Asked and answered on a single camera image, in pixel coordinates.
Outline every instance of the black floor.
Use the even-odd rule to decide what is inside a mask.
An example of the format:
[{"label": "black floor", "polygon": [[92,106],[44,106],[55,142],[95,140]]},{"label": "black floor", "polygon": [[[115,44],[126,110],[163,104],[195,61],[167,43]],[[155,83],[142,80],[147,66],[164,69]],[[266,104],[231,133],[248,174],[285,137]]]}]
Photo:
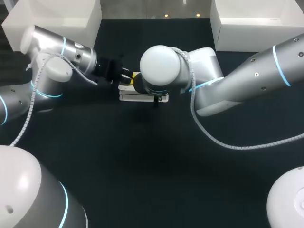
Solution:
[{"label": "black floor", "polygon": [[[210,22],[103,20],[95,48],[103,56],[124,54],[125,67],[136,71],[143,52],[158,44],[186,51],[213,47]],[[218,53],[224,74],[251,54]],[[200,120],[232,145],[294,136],[304,131],[303,88],[296,85]],[[0,128],[0,144],[12,142],[23,121]],[[172,94],[168,104],[153,109],[120,102],[108,84],[91,87],[78,76],[57,109],[34,115],[18,147],[74,194],[90,228],[268,228],[272,184],[304,164],[304,141],[248,152],[218,147],[195,125],[189,94]]]}]

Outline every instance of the cable wrap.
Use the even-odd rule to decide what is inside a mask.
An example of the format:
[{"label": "cable wrap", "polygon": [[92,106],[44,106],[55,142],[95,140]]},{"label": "cable wrap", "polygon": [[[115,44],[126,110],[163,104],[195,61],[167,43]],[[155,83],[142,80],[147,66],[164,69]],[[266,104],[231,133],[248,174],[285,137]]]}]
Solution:
[{"label": "cable wrap", "polygon": [[189,55],[187,53],[185,53],[184,51],[178,49],[178,48],[174,48],[171,47],[176,53],[180,54],[183,59],[186,61],[188,67],[189,67],[189,73],[190,76],[192,76],[192,93],[191,93],[191,103],[190,103],[190,107],[191,107],[191,114],[193,116],[193,119],[195,121],[195,123],[198,125],[198,127],[204,132],[204,134],[211,139],[214,143],[225,147],[227,149],[231,149],[231,150],[239,150],[239,151],[248,151],[248,150],[256,150],[256,149],[263,149],[263,148],[269,148],[269,147],[274,147],[274,146],[279,146],[279,145],[283,145],[286,143],[290,143],[290,142],[294,142],[297,141],[299,139],[304,138],[304,133],[288,138],[288,139],[283,139],[283,140],[279,140],[276,142],[271,142],[271,143],[267,143],[267,144],[261,144],[261,145],[255,145],[255,146],[232,146],[232,145],[228,145],[225,144],[219,140],[217,140],[216,138],[214,138],[199,122],[196,113],[195,113],[195,108],[194,108],[194,99],[195,99],[195,90],[196,90],[196,81],[195,81],[195,73],[192,67],[192,63],[191,63],[191,59],[189,57]]}]

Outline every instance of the white spiral cable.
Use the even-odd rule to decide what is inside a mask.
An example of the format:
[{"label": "white spiral cable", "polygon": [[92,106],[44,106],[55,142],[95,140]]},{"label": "white spiral cable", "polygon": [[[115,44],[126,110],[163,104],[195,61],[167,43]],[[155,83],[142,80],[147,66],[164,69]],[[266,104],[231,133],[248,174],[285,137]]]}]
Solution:
[{"label": "white spiral cable", "polygon": [[[39,82],[39,79],[40,79],[40,75],[45,67],[45,65],[48,63],[48,61],[50,61],[52,58],[54,57],[60,57],[61,59],[63,59],[64,61],[66,61],[73,70],[75,70],[85,81],[93,84],[93,85],[98,85],[96,82],[88,79],[86,76],[84,76],[83,73],[81,73],[81,71],[79,71],[72,63],[70,60],[68,60],[65,56],[61,55],[61,54],[57,54],[57,53],[47,53],[47,54],[50,54],[50,56],[45,60],[45,62],[41,65],[41,68],[39,69],[38,73],[37,73],[37,76],[36,76],[36,80],[34,82],[34,85],[33,85],[33,92],[32,92],[32,97],[31,97],[31,100],[30,100],[30,105],[29,105],[29,110],[28,110],[28,115],[27,115],[27,118],[25,120],[25,123],[23,124],[23,127],[20,131],[20,133],[18,134],[17,138],[10,144],[10,146],[15,146],[18,141],[21,139],[21,137],[23,136],[24,132],[26,131],[27,127],[28,127],[28,124],[29,124],[29,121],[32,117],[32,112],[33,112],[33,109],[34,109],[34,103],[35,103],[35,99],[36,99],[36,93],[37,93],[37,86],[38,86],[38,82]],[[32,62],[28,65],[27,69],[28,70],[29,68],[31,68],[31,65],[33,63],[33,61],[36,60],[36,57],[38,56],[38,54],[36,56],[34,56],[34,58],[32,59]]]},{"label": "white spiral cable", "polygon": [[209,132],[207,132],[207,130],[201,125],[201,123],[199,122],[196,113],[195,113],[195,108],[194,108],[194,99],[195,99],[195,90],[196,90],[196,81],[195,81],[195,74],[194,74],[194,70],[192,67],[192,63],[190,58],[187,56],[187,54],[185,52],[183,52],[182,50],[178,49],[178,48],[174,48],[172,47],[172,49],[177,52],[178,54],[180,54],[184,60],[186,61],[188,67],[189,67],[189,73],[190,76],[192,76],[192,94],[191,94],[191,113],[193,116],[193,119],[195,121],[195,123],[199,126],[199,128],[204,132],[204,134],[210,138],[213,142],[215,142],[216,144],[225,147],[227,149],[232,149],[232,150],[239,150],[239,151],[248,151],[248,150],[256,150],[256,149],[262,149],[262,148],[269,148],[269,147],[273,147],[273,146],[278,146],[278,145],[282,145],[285,143],[290,143],[290,142],[294,142],[297,141],[299,139],[304,138],[304,133],[288,138],[288,139],[284,139],[284,140],[279,140],[276,142],[271,142],[271,143],[267,143],[267,144],[262,144],[262,145],[256,145],[256,146],[231,146],[228,144],[225,144],[219,140],[217,140],[216,138],[214,138]]}]

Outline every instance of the screw hole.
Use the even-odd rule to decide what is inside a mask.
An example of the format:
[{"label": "screw hole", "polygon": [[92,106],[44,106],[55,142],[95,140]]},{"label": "screw hole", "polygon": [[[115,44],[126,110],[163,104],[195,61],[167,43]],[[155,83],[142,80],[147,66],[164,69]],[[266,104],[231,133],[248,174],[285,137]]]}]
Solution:
[{"label": "screw hole", "polygon": [[7,211],[9,214],[14,213],[14,209],[13,209],[13,207],[12,207],[11,205],[6,205],[5,208],[6,208],[6,211]]}]

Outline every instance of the white joint cap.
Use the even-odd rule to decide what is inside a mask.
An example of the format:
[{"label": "white joint cap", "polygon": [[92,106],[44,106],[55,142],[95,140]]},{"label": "white joint cap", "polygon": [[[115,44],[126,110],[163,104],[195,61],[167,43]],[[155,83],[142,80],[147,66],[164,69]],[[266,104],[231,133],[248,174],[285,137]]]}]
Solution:
[{"label": "white joint cap", "polygon": [[41,166],[23,149],[0,146],[0,227],[9,228],[26,215],[39,192]]},{"label": "white joint cap", "polygon": [[27,54],[27,52],[29,51],[29,47],[33,39],[34,31],[35,31],[35,25],[32,25],[29,26],[23,33],[20,50],[24,55]]},{"label": "white joint cap", "polygon": [[304,227],[304,167],[285,173],[274,183],[267,215],[272,228]]},{"label": "white joint cap", "polygon": [[180,67],[180,59],[175,51],[162,45],[149,48],[140,62],[143,78],[156,86],[165,86],[173,82],[180,72]]},{"label": "white joint cap", "polygon": [[[40,53],[37,56],[37,64],[39,68],[49,56],[50,54],[47,53]],[[50,79],[57,82],[68,82],[73,74],[73,70],[70,65],[57,56],[47,62],[45,72]]]}]

